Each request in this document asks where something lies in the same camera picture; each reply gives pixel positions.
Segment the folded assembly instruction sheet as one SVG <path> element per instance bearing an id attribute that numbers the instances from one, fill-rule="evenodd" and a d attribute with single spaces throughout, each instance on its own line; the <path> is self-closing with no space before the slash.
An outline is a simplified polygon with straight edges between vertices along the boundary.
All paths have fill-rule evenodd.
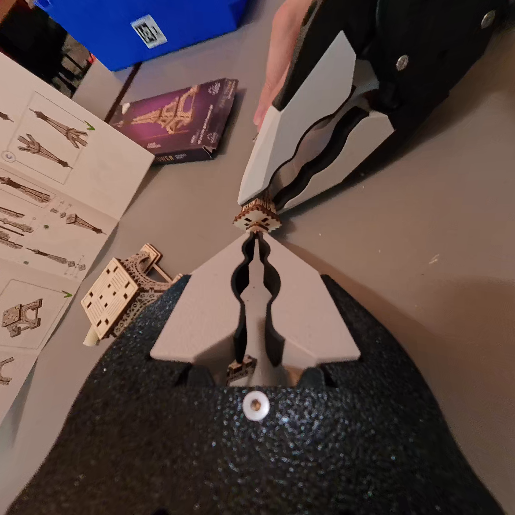
<path id="1" fill-rule="evenodd" d="M 152 161 L 1 55 L 1 422 Z"/>

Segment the wooden tower legged section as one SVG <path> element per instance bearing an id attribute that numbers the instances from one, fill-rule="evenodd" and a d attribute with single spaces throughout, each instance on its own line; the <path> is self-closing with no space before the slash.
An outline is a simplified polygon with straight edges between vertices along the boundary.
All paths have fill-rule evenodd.
<path id="1" fill-rule="evenodd" d="M 234 360 L 227 368 L 226 385 L 230 386 L 235 381 L 252 377 L 256 369 L 256 365 L 257 359 L 250 355 L 245 355 L 242 362 Z"/>

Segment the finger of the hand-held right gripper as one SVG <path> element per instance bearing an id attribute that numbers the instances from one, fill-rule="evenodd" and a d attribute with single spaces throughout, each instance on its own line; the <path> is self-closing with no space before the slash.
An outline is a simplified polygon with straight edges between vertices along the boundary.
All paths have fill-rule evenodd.
<path id="1" fill-rule="evenodd" d="M 266 190 L 274 173 L 294 157 L 305 133 L 346 101 L 355 61 L 356 53 L 340 31 L 286 107 L 268 109 L 242 177 L 239 205 Z"/>
<path id="2" fill-rule="evenodd" d="M 336 123 L 324 149 L 303 164 L 297 176 L 274 197 L 284 212 L 341 183 L 394 132 L 389 117 L 351 107 Z"/>

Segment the wooden tower base section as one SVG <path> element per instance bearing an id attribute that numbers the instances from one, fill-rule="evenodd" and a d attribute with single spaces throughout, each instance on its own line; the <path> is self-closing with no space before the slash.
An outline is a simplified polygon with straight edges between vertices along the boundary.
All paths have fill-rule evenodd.
<path id="1" fill-rule="evenodd" d="M 162 254 L 147 243 L 124 260 L 109 261 L 81 300 L 90 327 L 95 328 L 100 340 L 121 336 L 148 306 L 183 277 L 166 274 L 159 267 L 161 258 Z"/>

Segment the purple model kit box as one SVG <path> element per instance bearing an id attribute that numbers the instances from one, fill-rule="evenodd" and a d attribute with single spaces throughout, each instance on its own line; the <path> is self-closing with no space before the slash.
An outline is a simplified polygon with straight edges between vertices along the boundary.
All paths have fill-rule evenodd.
<path id="1" fill-rule="evenodd" d="M 239 80 L 220 78 L 119 105 L 110 125 L 153 154 L 156 164 L 215 157 Z"/>

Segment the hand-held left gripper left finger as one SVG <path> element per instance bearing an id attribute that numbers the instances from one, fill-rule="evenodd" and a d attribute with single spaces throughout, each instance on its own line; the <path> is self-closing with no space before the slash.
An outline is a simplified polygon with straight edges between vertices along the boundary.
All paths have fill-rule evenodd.
<path id="1" fill-rule="evenodd" d="M 254 235 L 244 234 L 195 269 L 155 345 L 153 359 L 192 363 L 242 362 L 247 327 L 241 292 L 249 285 Z"/>

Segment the person's right hand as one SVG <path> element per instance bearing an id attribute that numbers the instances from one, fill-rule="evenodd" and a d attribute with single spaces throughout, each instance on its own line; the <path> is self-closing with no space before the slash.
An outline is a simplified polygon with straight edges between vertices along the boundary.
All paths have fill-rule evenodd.
<path id="1" fill-rule="evenodd" d="M 312 1 L 285 1 L 274 15 L 265 83 L 253 122 L 261 130 L 265 115 L 284 85 L 295 44 Z"/>

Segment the blue plastic bin with tag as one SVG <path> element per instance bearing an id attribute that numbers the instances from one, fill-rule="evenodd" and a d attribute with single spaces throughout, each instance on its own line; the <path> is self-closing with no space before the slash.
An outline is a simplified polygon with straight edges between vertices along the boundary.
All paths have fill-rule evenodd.
<path id="1" fill-rule="evenodd" d="M 35 1 L 113 72 L 234 32 L 248 3 Z"/>

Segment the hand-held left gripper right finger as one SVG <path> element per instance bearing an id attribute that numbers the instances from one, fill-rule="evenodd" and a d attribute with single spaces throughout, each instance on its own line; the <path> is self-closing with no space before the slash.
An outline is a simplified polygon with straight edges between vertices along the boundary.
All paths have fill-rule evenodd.
<path id="1" fill-rule="evenodd" d="M 268 234 L 259 234 L 263 283 L 271 298 L 265 348 L 273 366 L 357 360 L 360 351 L 318 271 Z"/>

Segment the wooden tower spire section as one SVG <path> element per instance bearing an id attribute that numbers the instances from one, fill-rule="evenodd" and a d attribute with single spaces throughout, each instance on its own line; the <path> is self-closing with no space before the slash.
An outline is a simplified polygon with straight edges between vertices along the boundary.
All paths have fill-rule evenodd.
<path id="1" fill-rule="evenodd" d="M 253 225 L 267 229 L 267 233 L 280 228 L 281 221 L 275 210 L 275 204 L 267 190 L 241 207 L 233 220 L 233 225 L 247 232 Z"/>

